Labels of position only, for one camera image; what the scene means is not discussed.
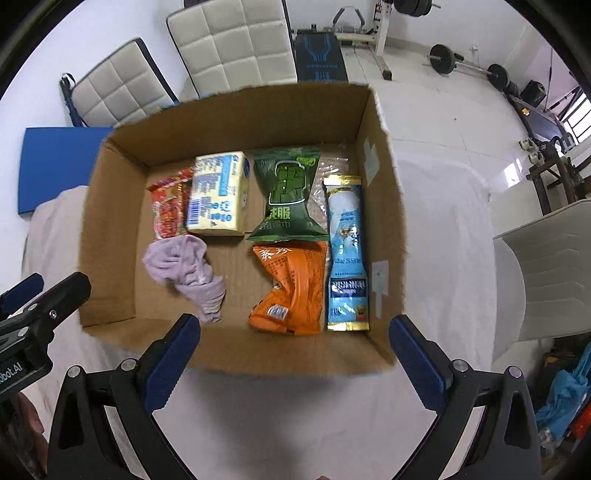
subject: white chair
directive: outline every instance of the white chair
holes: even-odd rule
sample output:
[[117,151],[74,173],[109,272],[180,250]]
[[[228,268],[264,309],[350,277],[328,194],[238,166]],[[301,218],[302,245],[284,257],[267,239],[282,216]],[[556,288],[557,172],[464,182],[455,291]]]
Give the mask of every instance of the white chair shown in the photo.
[[282,0],[208,0],[166,19],[199,96],[297,82]]
[[591,200],[496,237],[495,257],[494,359],[513,342],[591,331]]
[[137,122],[178,103],[141,38],[127,42],[79,80],[72,101],[89,127]]

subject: yellow tissue pack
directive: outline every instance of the yellow tissue pack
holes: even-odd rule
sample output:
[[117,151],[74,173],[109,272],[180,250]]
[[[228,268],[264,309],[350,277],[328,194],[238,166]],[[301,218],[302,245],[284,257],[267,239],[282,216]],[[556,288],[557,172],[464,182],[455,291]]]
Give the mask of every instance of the yellow tissue pack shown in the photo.
[[202,235],[243,235],[249,174],[243,152],[197,157],[187,230]]

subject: blue gripper pad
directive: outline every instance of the blue gripper pad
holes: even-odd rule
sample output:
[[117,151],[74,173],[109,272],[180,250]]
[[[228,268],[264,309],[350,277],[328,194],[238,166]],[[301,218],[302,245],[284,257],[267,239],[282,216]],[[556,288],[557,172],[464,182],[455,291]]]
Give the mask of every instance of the blue gripper pad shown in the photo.
[[0,317],[2,314],[12,315],[25,303],[43,291],[43,277],[38,273],[25,278],[15,287],[0,296]]
[[162,340],[154,342],[139,360],[148,371],[143,380],[144,408],[164,408],[201,338],[197,317],[183,313]]
[[440,414],[453,381],[449,358],[436,343],[425,340],[406,315],[390,321],[389,339],[423,406]]

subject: blue snack package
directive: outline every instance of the blue snack package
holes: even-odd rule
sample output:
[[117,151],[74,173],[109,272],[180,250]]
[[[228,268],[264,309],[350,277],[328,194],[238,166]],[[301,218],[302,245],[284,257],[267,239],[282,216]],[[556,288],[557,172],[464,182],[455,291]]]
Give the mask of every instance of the blue snack package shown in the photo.
[[329,330],[369,330],[368,277],[361,248],[361,178],[324,179],[332,269],[328,282]]

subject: barcode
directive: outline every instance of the barcode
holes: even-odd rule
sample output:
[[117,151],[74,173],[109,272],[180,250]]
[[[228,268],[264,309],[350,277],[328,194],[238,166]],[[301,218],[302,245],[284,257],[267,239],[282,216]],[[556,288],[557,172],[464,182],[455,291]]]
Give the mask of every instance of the barcode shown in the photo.
[[199,223],[201,215],[201,199],[191,199],[189,201],[189,211],[187,212],[187,224]]
[[289,312],[289,310],[286,307],[282,307],[281,305],[273,305],[269,308],[269,310],[267,310],[267,315],[277,320],[285,320],[285,317],[287,317],[287,312]]

